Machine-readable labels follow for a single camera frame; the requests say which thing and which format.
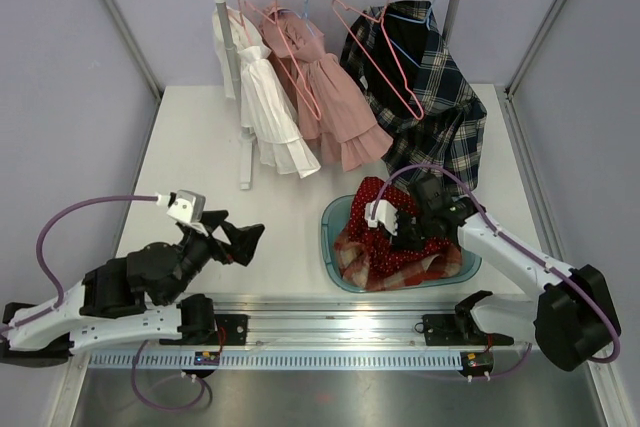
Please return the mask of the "pink hanger of red garment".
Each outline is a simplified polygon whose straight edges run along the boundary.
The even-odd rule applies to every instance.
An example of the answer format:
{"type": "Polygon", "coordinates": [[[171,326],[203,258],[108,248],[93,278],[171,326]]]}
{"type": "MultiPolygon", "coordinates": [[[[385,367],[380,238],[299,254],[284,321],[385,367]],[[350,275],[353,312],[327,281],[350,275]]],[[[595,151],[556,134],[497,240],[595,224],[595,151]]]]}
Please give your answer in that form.
{"type": "Polygon", "coordinates": [[[282,28],[279,17],[279,12],[281,11],[281,9],[278,6],[278,0],[273,0],[273,3],[271,4],[271,10],[269,12],[257,9],[255,5],[249,1],[245,1],[244,5],[246,7],[249,7],[254,13],[257,13],[262,17],[259,30],[262,35],[264,35],[266,32],[269,32],[269,35],[265,38],[267,44],[270,47],[278,45],[280,48],[284,47],[286,49],[288,58],[293,63],[295,71],[297,72],[296,78],[294,78],[290,73],[288,73],[287,76],[289,77],[292,85],[295,87],[296,92],[300,95],[302,101],[310,111],[312,117],[316,121],[320,121],[322,119],[320,106],[310,88],[308,87],[306,78],[304,77],[302,69],[297,61],[296,55],[293,52],[292,43],[288,40],[282,28]]]}

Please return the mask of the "red dotted garment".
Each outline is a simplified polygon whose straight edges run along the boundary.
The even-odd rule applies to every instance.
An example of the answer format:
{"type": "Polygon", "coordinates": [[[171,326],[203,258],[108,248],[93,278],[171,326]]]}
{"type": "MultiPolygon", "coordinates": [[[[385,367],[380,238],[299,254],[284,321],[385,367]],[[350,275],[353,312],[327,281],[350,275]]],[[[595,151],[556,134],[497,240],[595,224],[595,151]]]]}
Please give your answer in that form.
{"type": "Polygon", "coordinates": [[[378,177],[364,178],[352,200],[347,225],[334,242],[342,279],[368,291],[383,291],[459,273],[461,253],[450,241],[432,237],[421,249],[408,250],[394,246],[383,228],[368,226],[365,207],[383,184],[378,177]]]}

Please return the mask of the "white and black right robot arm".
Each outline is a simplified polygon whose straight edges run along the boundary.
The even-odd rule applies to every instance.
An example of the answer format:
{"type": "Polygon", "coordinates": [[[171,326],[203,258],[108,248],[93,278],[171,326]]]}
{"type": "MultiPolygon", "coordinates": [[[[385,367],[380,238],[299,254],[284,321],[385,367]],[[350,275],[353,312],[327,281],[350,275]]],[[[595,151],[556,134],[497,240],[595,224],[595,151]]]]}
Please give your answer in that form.
{"type": "Polygon", "coordinates": [[[486,334],[502,334],[536,344],[556,367],[570,372],[586,361],[609,364],[621,353],[621,325],[604,274],[545,254],[516,238],[493,219],[465,189],[452,197],[432,175],[410,188],[415,214],[382,196],[368,207],[370,227],[384,227],[402,248],[443,237],[496,268],[527,296],[515,301],[477,292],[458,303],[456,336],[476,343],[486,334]]]}

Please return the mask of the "red plaid skirt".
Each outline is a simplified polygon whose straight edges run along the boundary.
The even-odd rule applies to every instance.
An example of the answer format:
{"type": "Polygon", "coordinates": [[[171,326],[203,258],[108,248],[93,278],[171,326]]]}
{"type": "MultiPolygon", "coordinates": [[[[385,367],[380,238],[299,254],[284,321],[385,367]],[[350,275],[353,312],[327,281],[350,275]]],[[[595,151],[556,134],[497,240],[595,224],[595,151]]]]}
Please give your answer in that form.
{"type": "Polygon", "coordinates": [[[373,292],[449,278],[459,273],[462,263],[461,251],[448,240],[433,238],[421,251],[396,250],[381,232],[356,238],[347,227],[334,242],[334,250],[342,279],[373,292]]]}

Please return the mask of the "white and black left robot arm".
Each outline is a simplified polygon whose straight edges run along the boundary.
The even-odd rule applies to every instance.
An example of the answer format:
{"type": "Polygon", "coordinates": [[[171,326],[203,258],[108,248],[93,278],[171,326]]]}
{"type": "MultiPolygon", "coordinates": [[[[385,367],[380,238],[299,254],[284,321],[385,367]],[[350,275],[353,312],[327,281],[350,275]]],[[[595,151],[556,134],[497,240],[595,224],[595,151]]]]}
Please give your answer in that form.
{"type": "Polygon", "coordinates": [[[108,260],[65,291],[62,301],[7,304],[2,363],[39,368],[110,345],[222,341],[213,300],[188,294],[187,287],[212,261],[249,265],[265,232],[262,224],[236,227],[227,217],[225,210],[206,211],[178,222],[179,242],[150,243],[108,260]]]}

